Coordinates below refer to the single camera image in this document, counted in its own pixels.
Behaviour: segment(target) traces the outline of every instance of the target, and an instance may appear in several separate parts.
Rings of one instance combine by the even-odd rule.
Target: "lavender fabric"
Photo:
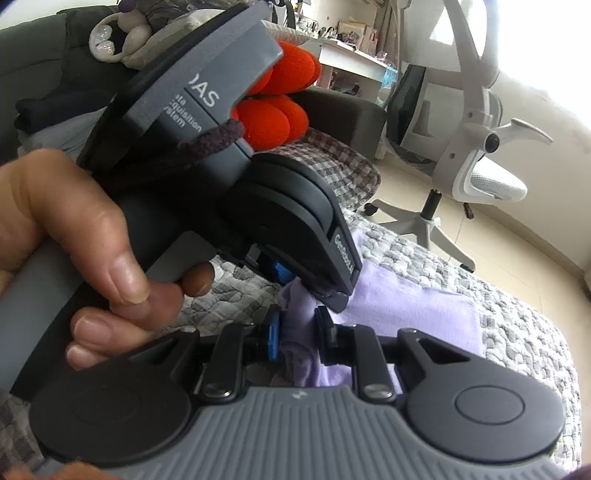
[[[353,232],[359,250],[361,231]],[[285,356],[286,376],[298,387],[351,385],[349,367],[320,363],[314,342],[314,310],[319,302],[297,278],[280,295],[284,310],[281,325],[281,352]],[[440,338],[479,356],[484,354],[480,318],[465,295],[421,287],[370,261],[363,270],[344,312],[331,312],[337,324],[360,323],[377,335],[396,336],[400,328],[411,327]],[[395,387],[400,385],[390,367]]]

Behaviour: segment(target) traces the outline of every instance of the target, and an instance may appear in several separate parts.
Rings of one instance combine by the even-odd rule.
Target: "finger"
[[[57,150],[19,159],[17,204],[58,241],[102,296],[141,303],[148,281],[129,245],[121,209],[81,168]]]
[[[107,356],[88,350],[76,342],[72,342],[66,348],[66,360],[74,370],[90,368],[107,359]]]
[[[94,307],[80,309],[70,324],[76,344],[99,355],[127,352],[152,340],[155,333]]]
[[[117,316],[145,330],[160,330],[175,321],[183,306],[183,300],[184,295],[180,286],[150,281],[148,300],[137,305],[111,303],[109,308]]]
[[[211,290],[215,276],[211,263],[197,265],[183,277],[183,291],[190,297],[201,297]]]
[[[6,270],[0,270],[0,295],[4,290],[7,289],[8,284],[12,280],[13,274],[11,272],[7,272]]]

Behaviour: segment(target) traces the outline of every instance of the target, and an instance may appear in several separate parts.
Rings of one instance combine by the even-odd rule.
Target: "screw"
[[[203,394],[209,398],[225,398],[230,395],[230,391],[217,383],[208,383],[203,387]]]
[[[393,395],[392,390],[381,383],[365,385],[363,391],[369,398],[373,398],[374,400],[385,400]]]

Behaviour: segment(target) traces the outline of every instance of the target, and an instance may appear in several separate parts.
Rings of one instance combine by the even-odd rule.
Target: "white office chair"
[[[399,0],[399,18],[410,6]],[[435,243],[444,252],[474,272],[474,259],[462,251],[441,229],[434,217],[444,194],[462,203],[494,204],[499,201],[519,202],[527,194],[525,184],[508,170],[486,157],[513,140],[536,140],[551,144],[552,139],[539,128],[519,119],[499,126],[502,105],[488,89],[495,83],[498,68],[498,6],[496,0],[485,0],[486,43],[479,57],[466,17],[457,0],[443,0],[456,43],[459,72],[408,65],[404,76],[386,101],[388,117],[385,140],[388,148],[406,163],[429,174],[431,190],[421,212],[411,212],[383,200],[365,205],[363,212],[373,215],[378,210],[396,221],[382,225],[406,235],[412,233],[417,243],[430,248]],[[425,93],[428,85],[439,85],[463,93],[463,113],[457,128],[447,137],[435,137],[428,131],[432,102]]]

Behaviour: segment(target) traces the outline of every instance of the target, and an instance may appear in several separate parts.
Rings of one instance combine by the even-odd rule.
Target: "red plush toy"
[[[301,138],[308,130],[304,109],[286,93],[312,85],[320,76],[320,63],[312,54],[279,42],[283,57],[250,89],[232,112],[245,128],[244,138],[255,151],[269,150]]]

